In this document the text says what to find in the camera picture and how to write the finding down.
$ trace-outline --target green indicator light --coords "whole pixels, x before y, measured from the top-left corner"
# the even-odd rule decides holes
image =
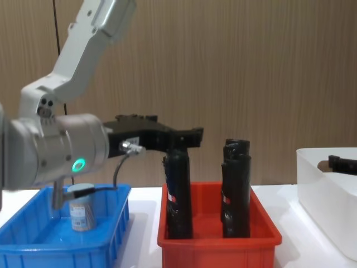
[[[85,166],[85,160],[83,158],[77,159],[72,166],[73,172],[80,172]]]

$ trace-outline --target blue plastic bin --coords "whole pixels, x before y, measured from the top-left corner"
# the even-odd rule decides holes
[[[87,232],[73,231],[68,203],[53,210],[52,188],[41,189],[0,229],[0,268],[113,267],[129,222],[130,189],[95,193],[97,226]]]

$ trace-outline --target robotic arm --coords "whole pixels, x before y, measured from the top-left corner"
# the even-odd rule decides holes
[[[123,36],[135,7],[134,0],[84,0],[52,73],[22,89],[19,118],[7,120],[0,105],[0,197],[1,188],[54,182],[52,205],[59,208],[63,179],[125,154],[120,149],[125,140],[158,151],[200,146],[202,128],[175,131],[155,116],[118,116],[102,124],[91,114],[54,115],[56,105],[85,90],[101,54]]]

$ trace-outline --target wood panel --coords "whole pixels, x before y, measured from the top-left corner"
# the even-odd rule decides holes
[[[52,1],[0,1],[0,103],[15,118],[21,89],[51,72],[57,44]]]
[[[81,1],[57,0],[60,41]],[[157,114],[205,128],[191,179],[221,178],[225,138],[251,140],[253,184],[296,182],[301,147],[356,146],[355,0],[138,0],[123,42],[103,56],[69,113]],[[164,182],[162,155],[120,181]],[[86,181],[111,181],[110,161]]]

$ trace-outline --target white table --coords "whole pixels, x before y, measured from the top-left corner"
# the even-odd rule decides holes
[[[254,186],[258,198],[283,236],[276,248],[276,268],[357,267],[342,255],[314,224],[297,199],[296,185]],[[0,226],[37,190],[4,192]],[[161,268],[157,246],[161,188],[133,188],[129,196],[130,223],[117,268]]]

